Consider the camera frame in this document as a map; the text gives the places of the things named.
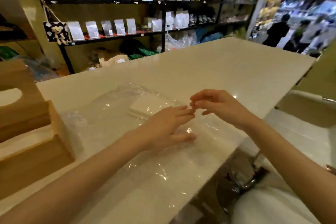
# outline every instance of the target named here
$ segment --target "counter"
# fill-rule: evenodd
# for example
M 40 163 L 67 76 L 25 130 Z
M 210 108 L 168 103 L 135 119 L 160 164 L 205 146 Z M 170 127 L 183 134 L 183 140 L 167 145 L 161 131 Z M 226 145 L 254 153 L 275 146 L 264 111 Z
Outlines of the counter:
M 263 118 L 313 61 L 311 57 L 230 37 L 41 82 L 38 87 L 60 113 L 87 104 L 123 82 L 145 86 L 184 103 L 189 103 L 190 96 L 204 88 L 226 89 Z M 0 104 L 9 98 L 11 92 L 0 94 Z M 162 166 L 156 168 L 167 172 L 166 180 L 145 167 L 117 173 L 95 194 L 73 223 L 168 223 L 244 137 L 243 133 L 232 130 L 230 136 L 223 138 L 225 148 L 216 157 L 211 156 L 211 151 L 216 151 L 211 145 L 202 159 L 192 147 L 174 156 L 153 157 L 145 167 L 161 163 Z M 0 201 L 0 214 L 94 153 L 89 148 L 84 152 L 74 164 Z

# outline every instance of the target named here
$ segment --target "wooden box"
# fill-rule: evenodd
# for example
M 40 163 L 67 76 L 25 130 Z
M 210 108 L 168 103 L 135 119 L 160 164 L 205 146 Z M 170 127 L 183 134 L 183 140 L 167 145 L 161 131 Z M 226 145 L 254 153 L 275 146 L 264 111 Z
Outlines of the wooden box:
M 0 200 L 75 160 L 65 124 L 21 60 L 0 63 L 0 91 L 11 88 L 22 96 L 0 107 Z

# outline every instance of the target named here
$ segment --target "man in black shirt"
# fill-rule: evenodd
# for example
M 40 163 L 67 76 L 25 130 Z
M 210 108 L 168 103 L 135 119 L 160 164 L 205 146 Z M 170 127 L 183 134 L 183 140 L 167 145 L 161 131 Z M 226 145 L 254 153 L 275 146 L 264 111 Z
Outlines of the man in black shirt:
M 285 14 L 281 18 L 281 22 L 274 23 L 271 28 L 267 31 L 268 38 L 262 43 L 263 45 L 276 47 L 280 42 L 282 37 L 285 37 L 289 31 L 289 26 L 287 21 L 289 20 L 290 15 Z

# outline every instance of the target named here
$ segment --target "hand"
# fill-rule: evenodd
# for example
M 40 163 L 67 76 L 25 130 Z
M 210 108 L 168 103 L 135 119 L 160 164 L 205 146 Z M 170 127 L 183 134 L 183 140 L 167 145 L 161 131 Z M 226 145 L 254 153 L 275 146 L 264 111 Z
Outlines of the hand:
M 136 129 L 144 140 L 145 150 L 161 150 L 163 148 L 194 141 L 193 133 L 174 134 L 175 130 L 195 118 L 195 109 L 187 106 L 167 107 L 150 117 L 147 122 Z
M 227 123 L 244 130 L 257 116 L 247 110 L 225 90 L 202 90 L 190 98 L 190 105 L 206 109 L 202 115 L 214 113 Z

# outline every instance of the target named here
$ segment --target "clear plastic film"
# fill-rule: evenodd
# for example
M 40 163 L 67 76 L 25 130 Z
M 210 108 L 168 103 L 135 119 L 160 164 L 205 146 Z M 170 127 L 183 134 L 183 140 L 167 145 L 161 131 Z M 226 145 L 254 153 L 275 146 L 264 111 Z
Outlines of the clear plastic film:
M 135 104 L 143 103 L 144 96 L 158 97 L 161 103 L 165 99 L 164 102 L 171 106 L 184 104 L 129 83 L 64 115 L 65 123 L 79 139 L 79 145 L 73 147 L 77 159 L 89 158 L 125 132 L 143 124 L 145 119 L 135 117 L 130 111 Z M 148 110 L 157 111 L 167 106 L 158 106 L 160 101 L 149 102 Z M 152 223 L 148 218 L 168 223 L 214 175 L 243 138 L 215 116 L 200 113 L 179 131 L 192 132 L 198 137 L 192 143 L 175 145 L 159 153 L 143 152 L 100 189 L 94 201 L 110 205 L 108 215 L 113 220 L 131 223 L 137 216 L 138 223 Z M 96 205 L 88 207 L 91 209 L 85 210 L 87 214 L 99 214 Z

